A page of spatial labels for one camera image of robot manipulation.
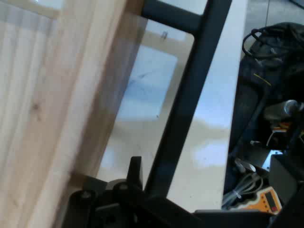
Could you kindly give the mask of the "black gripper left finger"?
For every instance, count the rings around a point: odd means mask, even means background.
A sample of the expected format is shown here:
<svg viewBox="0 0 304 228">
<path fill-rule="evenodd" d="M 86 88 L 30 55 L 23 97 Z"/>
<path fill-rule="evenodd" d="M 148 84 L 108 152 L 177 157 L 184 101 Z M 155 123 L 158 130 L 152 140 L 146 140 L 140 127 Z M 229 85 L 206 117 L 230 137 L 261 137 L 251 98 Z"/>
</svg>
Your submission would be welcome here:
<svg viewBox="0 0 304 228">
<path fill-rule="evenodd" d="M 142 159 L 132 157 L 125 180 L 111 189 L 83 189 L 70 196 L 65 228 L 191 228 L 195 217 L 163 197 L 143 191 Z"/>
</svg>

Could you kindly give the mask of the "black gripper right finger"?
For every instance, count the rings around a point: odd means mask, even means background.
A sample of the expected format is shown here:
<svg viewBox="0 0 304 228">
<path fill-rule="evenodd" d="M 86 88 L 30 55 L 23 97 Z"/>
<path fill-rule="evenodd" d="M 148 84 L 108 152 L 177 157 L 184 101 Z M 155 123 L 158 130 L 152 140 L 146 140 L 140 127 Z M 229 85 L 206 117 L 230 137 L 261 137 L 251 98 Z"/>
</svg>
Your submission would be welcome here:
<svg viewBox="0 0 304 228">
<path fill-rule="evenodd" d="M 278 215 L 266 212 L 197 211 L 194 213 L 204 228 L 302 228 L 304 204 L 288 203 Z"/>
</svg>

